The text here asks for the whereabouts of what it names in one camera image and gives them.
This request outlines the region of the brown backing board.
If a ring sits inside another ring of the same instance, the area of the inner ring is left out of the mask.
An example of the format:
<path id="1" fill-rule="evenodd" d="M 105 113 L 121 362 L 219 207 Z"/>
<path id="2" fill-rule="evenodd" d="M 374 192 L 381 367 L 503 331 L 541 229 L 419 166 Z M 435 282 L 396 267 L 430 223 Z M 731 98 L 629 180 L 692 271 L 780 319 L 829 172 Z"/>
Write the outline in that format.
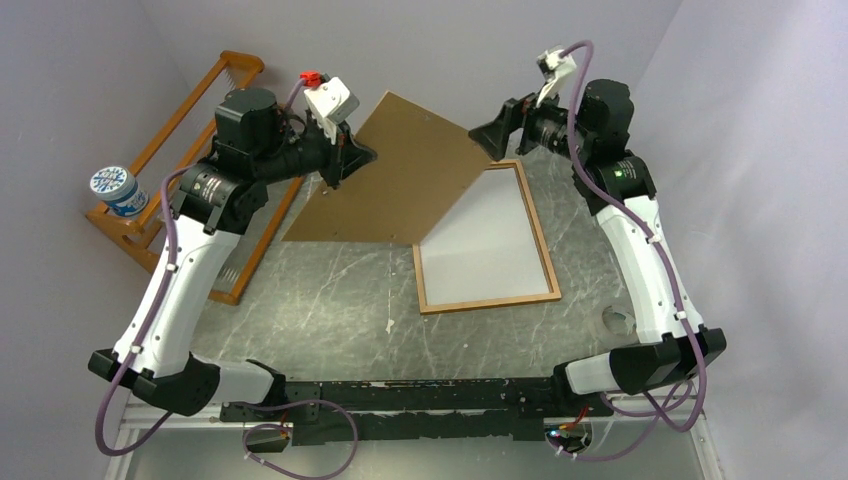
<path id="1" fill-rule="evenodd" d="M 466 129 L 393 92 L 355 139 L 376 160 L 317 188 L 284 240 L 417 244 L 491 164 Z"/>

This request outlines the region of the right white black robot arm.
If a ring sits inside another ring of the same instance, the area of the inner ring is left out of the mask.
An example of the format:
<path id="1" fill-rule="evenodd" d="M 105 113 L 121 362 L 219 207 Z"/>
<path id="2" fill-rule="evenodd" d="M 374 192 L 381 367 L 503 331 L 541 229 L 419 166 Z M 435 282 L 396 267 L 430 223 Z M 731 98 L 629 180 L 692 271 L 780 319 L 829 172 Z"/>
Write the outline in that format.
<path id="1" fill-rule="evenodd" d="M 653 179 L 627 147 L 633 114 L 629 87 L 608 79 L 588 83 L 576 114 L 574 185 L 612 247 L 637 340 L 555 368 L 549 397 L 564 415 L 577 413 L 589 395 L 633 395 L 686 380 L 704 387 L 707 366 L 727 347 L 721 329 L 704 326 L 674 266 Z"/>

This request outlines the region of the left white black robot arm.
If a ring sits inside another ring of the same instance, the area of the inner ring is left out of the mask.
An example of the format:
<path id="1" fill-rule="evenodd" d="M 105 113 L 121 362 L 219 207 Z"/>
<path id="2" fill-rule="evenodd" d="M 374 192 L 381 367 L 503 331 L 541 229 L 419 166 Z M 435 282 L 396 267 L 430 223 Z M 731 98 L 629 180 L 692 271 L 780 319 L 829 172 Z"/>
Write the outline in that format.
<path id="1" fill-rule="evenodd" d="M 217 106 L 210 152 L 180 172 L 169 194 L 166 241 L 142 302 L 116 344 L 91 355 L 92 373 L 182 416 L 215 401 L 246 403 L 262 420 L 284 411 L 282 373 L 255 360 L 204 360 L 190 343 L 217 274 L 271 184 L 318 173 L 337 188 L 377 157 L 354 140 L 347 120 L 359 101 L 338 79 L 304 97 L 301 116 L 259 87 L 233 90 Z"/>

